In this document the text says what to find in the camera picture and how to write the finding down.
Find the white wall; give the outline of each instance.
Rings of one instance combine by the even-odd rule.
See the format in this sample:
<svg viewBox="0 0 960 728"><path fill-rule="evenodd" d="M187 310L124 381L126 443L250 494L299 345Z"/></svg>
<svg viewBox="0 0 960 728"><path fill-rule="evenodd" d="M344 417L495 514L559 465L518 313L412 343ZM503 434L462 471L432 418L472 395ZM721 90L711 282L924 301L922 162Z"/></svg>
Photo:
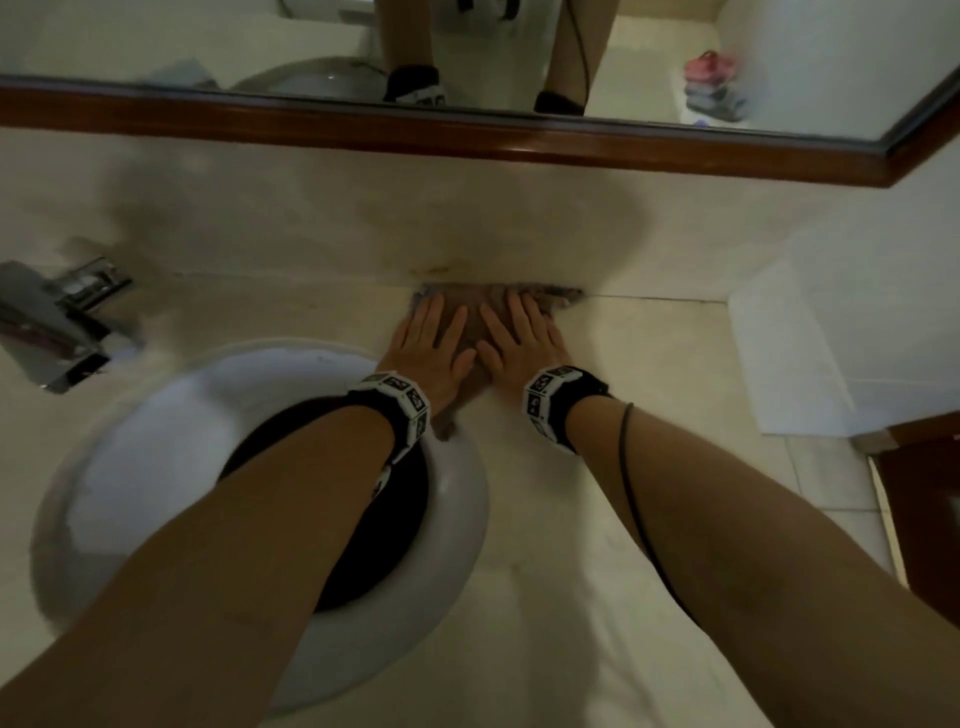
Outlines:
<svg viewBox="0 0 960 728"><path fill-rule="evenodd" d="M724 301L842 188L0 130L0 259ZM79 243L75 238L87 238Z"/></svg>
<svg viewBox="0 0 960 728"><path fill-rule="evenodd" d="M960 409L960 138L794 231L731 297L765 432L854 435Z"/></svg>
<svg viewBox="0 0 960 728"><path fill-rule="evenodd" d="M755 129L878 139L960 65L957 0L728 0Z"/></svg>

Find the black cable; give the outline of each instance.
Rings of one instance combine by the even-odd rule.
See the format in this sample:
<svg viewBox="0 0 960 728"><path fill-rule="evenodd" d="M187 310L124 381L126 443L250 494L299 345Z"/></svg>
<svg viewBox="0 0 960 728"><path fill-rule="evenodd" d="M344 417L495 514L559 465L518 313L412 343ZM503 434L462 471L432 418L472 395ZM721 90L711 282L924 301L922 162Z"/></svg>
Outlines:
<svg viewBox="0 0 960 728"><path fill-rule="evenodd" d="M572 0L564 0L564 7L570 16L570 24L573 26L573 35L577 37L577 46L580 48L580 63L584 67L584 85L587 87L587 93L584 96L584 106L590 98L590 64L587 61L587 48L584 46L584 37L580 35L580 25L577 23L577 15L573 11Z"/></svg>
<svg viewBox="0 0 960 728"><path fill-rule="evenodd" d="M630 413L633 411L633 409L634 404L630 402L627 405L627 409L624 410L623 420L620 422L620 441L619 445L617 446L617 452L620 460L620 478L623 480L623 488L627 492L627 502L630 504L630 514L634 517L636 533L640 537L640 542L643 544L644 550L647 552L647 558L650 559L650 563L653 564L654 569L657 570L657 576L660 577L660 581L663 582L663 586L666 587L666 591L668 591L673 597L673 600L677 602L677 606L684 610L684 614L690 617L690 620L699 627L700 624L696 619L693 618L693 615L690 614L689 610L684 607L684 603L680 601L677 593L674 592L673 587L670 586L670 580L666 577L666 572L663 570L663 566L660 565L660 559L657 558L657 554L654 551L653 545L650 543L650 537L647 536L647 531L643 527L643 520L640 518L640 509L636 507L634 486L630 482L630 474L627 471L627 425L630 423Z"/></svg>

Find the sink basin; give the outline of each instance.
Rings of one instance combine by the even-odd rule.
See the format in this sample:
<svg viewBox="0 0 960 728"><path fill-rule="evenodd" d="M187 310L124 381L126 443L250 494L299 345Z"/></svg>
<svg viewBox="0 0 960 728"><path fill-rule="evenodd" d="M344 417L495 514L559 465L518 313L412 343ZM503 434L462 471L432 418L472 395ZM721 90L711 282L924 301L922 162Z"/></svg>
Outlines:
<svg viewBox="0 0 960 728"><path fill-rule="evenodd" d="M62 464L37 515L41 612L65 629L138 546L215 486L248 435L299 402L342 395L374 366L336 344L254 342L207 357L113 417ZM484 469L461 433L441 443L428 431L421 443L429 484L416 537L370 591L313 616L275 709L376 674L425 637L466 585L487 524Z"/></svg>

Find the pink shoe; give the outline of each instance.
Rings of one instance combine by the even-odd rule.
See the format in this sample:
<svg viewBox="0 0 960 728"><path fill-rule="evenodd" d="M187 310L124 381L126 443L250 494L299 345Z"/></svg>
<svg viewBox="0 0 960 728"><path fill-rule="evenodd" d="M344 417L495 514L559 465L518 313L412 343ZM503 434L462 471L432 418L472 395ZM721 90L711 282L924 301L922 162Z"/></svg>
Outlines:
<svg viewBox="0 0 960 728"><path fill-rule="evenodd" d="M684 77L697 84L725 84L735 76L736 59L716 51L706 51L700 58L684 65Z"/></svg>

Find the forearm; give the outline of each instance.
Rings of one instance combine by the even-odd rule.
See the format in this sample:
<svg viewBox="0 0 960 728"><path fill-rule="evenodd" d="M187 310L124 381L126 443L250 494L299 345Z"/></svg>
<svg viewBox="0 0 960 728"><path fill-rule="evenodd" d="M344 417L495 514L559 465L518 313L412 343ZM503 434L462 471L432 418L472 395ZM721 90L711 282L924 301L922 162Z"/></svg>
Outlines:
<svg viewBox="0 0 960 728"><path fill-rule="evenodd" d="M617 460L624 408L583 400L566 428L636 538ZM956 719L958 633L833 522L645 412L635 411L628 433L630 479L664 571L775 723Z"/></svg>
<svg viewBox="0 0 960 728"><path fill-rule="evenodd" d="M0 722L254 725L393 441L381 415L349 407L225 478L0 692Z"/></svg>

